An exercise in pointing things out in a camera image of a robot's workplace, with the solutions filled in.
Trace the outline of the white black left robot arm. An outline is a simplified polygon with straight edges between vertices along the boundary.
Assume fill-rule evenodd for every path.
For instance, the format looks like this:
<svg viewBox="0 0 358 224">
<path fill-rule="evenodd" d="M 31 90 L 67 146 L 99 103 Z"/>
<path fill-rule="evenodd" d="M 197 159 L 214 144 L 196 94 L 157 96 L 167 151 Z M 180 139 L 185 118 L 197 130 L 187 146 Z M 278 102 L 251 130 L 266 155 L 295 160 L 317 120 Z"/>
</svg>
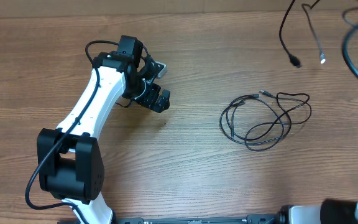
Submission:
<svg viewBox="0 0 358 224">
<path fill-rule="evenodd" d="M 137 38 L 123 35 L 116 50 L 90 57 L 91 78 L 70 114 L 37 137 L 38 166 L 25 189 L 34 210 L 68 206 L 77 223 L 115 223 L 101 189 L 104 164 L 98 139 L 119 98 L 156 113 L 170 106 L 170 92 L 155 79 L 167 72 Z"/>
</svg>

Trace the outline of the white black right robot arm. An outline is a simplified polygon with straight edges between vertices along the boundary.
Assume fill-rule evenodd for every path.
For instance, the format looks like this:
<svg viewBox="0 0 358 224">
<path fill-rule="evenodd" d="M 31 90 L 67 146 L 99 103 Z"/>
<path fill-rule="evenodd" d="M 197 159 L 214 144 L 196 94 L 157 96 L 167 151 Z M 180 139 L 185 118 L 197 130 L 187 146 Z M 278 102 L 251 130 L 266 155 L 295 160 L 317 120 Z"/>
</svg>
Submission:
<svg viewBox="0 0 358 224">
<path fill-rule="evenodd" d="M 349 32 L 344 36 L 341 45 L 342 57 L 349 70 L 358 79 L 358 69 L 351 61 L 347 46 L 354 32 L 358 30 L 358 23 L 352 24 Z M 268 223 L 276 224 L 358 224 L 358 202 L 326 199 L 321 205 L 314 206 L 283 206 L 276 216 Z"/>
</svg>

